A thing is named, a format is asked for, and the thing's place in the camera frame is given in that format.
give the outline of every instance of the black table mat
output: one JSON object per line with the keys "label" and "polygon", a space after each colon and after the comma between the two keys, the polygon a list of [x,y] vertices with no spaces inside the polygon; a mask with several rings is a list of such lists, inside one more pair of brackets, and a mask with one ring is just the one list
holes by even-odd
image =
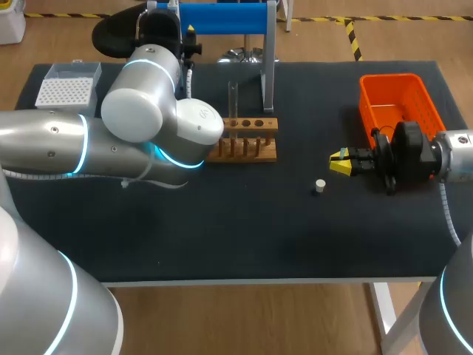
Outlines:
{"label": "black table mat", "polygon": [[[48,64],[36,65],[16,109],[33,109]],[[121,68],[103,64],[99,103]],[[327,168],[342,146],[366,146],[358,112],[364,74],[422,77],[447,129],[466,128],[434,62],[276,65],[277,163],[205,164],[187,186],[122,189],[113,179],[9,179],[21,216],[101,282],[435,276],[455,250],[438,186],[384,194],[381,182]],[[264,116],[259,67],[199,64],[193,95],[225,117],[239,82],[239,115]],[[310,194],[315,179],[325,192]],[[472,185],[447,186],[457,233],[470,228]]]}

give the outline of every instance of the white bottle cap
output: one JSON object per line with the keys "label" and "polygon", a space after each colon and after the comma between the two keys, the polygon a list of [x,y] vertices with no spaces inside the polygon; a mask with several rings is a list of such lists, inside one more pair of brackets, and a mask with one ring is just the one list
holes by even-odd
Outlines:
{"label": "white bottle cap", "polygon": [[318,179],[316,181],[316,191],[317,192],[323,192],[325,187],[325,180]]}

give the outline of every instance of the orange plastic crate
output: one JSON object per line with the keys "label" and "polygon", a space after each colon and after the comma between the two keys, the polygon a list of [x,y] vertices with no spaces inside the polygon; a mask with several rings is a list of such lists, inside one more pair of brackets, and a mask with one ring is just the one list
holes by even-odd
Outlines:
{"label": "orange plastic crate", "polygon": [[375,147],[373,128],[391,141],[396,124],[402,121],[417,121],[430,140],[437,132],[445,131],[422,79],[416,74],[365,75],[360,86],[360,113],[371,148]]}

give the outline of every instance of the wooden test tube rack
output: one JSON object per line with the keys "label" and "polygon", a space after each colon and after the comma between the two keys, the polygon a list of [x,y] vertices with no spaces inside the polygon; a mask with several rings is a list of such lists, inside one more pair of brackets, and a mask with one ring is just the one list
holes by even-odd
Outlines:
{"label": "wooden test tube rack", "polygon": [[[208,155],[209,163],[268,163],[277,160],[275,134],[277,118],[237,118],[231,124],[223,118],[224,132],[237,132],[238,138],[220,138]],[[246,138],[245,134],[258,135]]]}

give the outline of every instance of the white robotic arm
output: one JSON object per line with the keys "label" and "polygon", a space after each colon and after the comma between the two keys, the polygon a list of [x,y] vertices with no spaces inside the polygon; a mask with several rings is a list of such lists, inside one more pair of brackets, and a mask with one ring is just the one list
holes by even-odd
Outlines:
{"label": "white robotic arm", "polygon": [[203,101],[177,101],[179,79],[174,55],[149,44],[136,49],[112,85],[103,120],[59,111],[0,112],[0,163],[14,178],[109,176],[180,187],[219,140],[223,122]]}

